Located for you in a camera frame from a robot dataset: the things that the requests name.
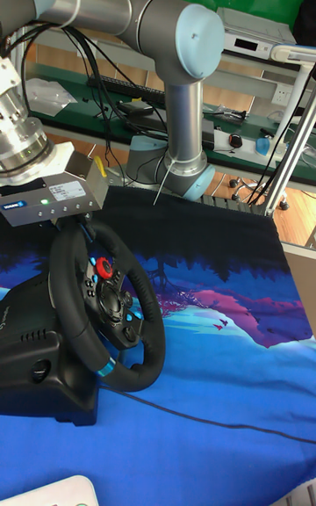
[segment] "label sticker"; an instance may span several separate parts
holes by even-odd
[[[20,201],[13,201],[11,204],[4,204],[1,207],[6,211],[7,209],[17,209],[17,207],[25,207],[25,206],[27,206],[26,201],[23,201],[21,199]]]
[[[81,198],[86,195],[78,180],[75,180],[74,182],[66,182],[65,184],[57,184],[56,186],[49,186],[49,191],[53,194],[57,201]]]

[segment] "steering wheel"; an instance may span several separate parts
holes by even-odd
[[[52,302],[66,338],[83,363],[109,387],[140,391],[155,382],[163,367],[162,313],[147,274],[131,250],[103,222],[93,220],[91,225],[96,241],[112,257],[112,274],[104,279],[91,273],[96,270],[89,260],[83,229],[70,222],[56,236],[51,249]],[[133,303],[130,293],[121,290],[125,276],[139,299],[143,320],[129,308]],[[143,363],[129,369],[115,361],[98,331],[119,349],[133,347],[141,340]]]

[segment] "white equipment box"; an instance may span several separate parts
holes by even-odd
[[[225,27],[224,48],[228,51],[269,59],[270,51],[276,44],[296,43],[287,24],[229,8],[218,8],[217,13]]]

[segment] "mouse pad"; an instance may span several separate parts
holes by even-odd
[[[103,506],[267,506],[316,476],[316,344],[273,221],[154,196],[110,188],[97,217],[153,283],[160,378],[100,390],[91,427],[2,416],[0,499],[82,474]],[[4,296],[47,270],[55,231],[0,223]]]

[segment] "red button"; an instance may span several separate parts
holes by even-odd
[[[108,260],[106,260],[106,258],[104,257],[98,258],[96,262],[96,268],[97,273],[99,276],[101,276],[101,278],[109,279],[112,277],[113,271],[111,268],[111,264],[109,263]]]

